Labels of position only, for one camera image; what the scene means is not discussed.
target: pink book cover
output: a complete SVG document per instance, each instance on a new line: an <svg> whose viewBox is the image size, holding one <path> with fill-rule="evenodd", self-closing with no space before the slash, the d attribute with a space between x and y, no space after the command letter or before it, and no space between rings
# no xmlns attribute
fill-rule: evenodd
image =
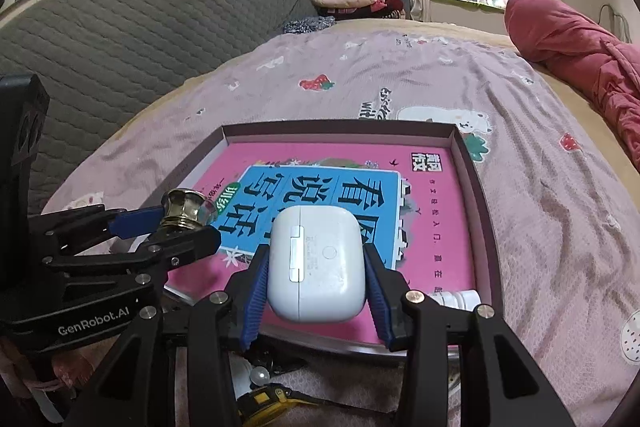
<svg viewBox="0 0 640 427"><path fill-rule="evenodd" d="M356 216L363 243L385 266L425 293L475 288L462 191L445 148L387 144L255 142L230 144L194 189L215 202L218 253L173 270L168 285L200 299L245 269L287 206L332 204ZM283 321L267 306L263 323L356 343L377 344L365 304L346 323Z"/></svg>

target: pink bedsheet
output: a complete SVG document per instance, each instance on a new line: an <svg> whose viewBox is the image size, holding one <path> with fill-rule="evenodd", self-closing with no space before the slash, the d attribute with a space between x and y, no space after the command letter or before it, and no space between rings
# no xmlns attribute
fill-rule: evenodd
<svg viewBox="0 0 640 427"><path fill-rule="evenodd" d="M46 211L91 194L107 208L138 208L221 124L308 118L455 123L492 216L505 320L576 425L602 427L640 363L620 345L623 325L640 309L640 214L628 192L552 89L512 51L427 29L423 34L419 26L412 34L339 27L277 36L181 90L85 160ZM83 352L97 365L103 352L96 357L92 349ZM356 372L345 360L318 360L309 370L282 375L282 383L361 407L396 406L401 376L382 377L372 363ZM453 421L459 394L449 406ZM183 417L186 401L177 399L176 407ZM371 425L309 409L281 421Z"/></svg>
<svg viewBox="0 0 640 427"><path fill-rule="evenodd" d="M593 102L640 171L640 47L559 0L509 0L504 23L523 58L541 62Z"/></svg>

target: red blanket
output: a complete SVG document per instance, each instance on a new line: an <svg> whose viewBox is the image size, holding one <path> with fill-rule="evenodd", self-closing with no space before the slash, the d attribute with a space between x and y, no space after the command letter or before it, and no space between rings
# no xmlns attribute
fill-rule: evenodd
<svg viewBox="0 0 640 427"><path fill-rule="evenodd" d="M523 58L581 90L640 171L640 48L559 0L509 0L504 22Z"/></svg>

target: strawberry print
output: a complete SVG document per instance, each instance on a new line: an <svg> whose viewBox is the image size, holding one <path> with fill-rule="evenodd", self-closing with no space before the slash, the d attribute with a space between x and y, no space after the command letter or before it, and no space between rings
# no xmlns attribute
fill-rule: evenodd
<svg viewBox="0 0 640 427"><path fill-rule="evenodd" d="M573 152L573 151L581 150L580 146L578 145L578 142L575 140L575 138L573 136L571 136L567 132L564 133L564 136L562 136L562 138L560 139L560 145L567 152Z"/></svg>
<svg viewBox="0 0 640 427"><path fill-rule="evenodd" d="M300 80L300 87L311 91L326 91L334 86L335 83L331 82L325 74L320 74L313 80Z"/></svg>

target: quilted mattress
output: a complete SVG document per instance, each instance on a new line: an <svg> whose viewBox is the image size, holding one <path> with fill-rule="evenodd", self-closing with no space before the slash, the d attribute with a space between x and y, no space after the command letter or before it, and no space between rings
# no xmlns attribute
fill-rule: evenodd
<svg viewBox="0 0 640 427"><path fill-rule="evenodd" d="M30 213L149 103L316 12L309 0L41 0L0 28L0 72L50 94Z"/></svg>

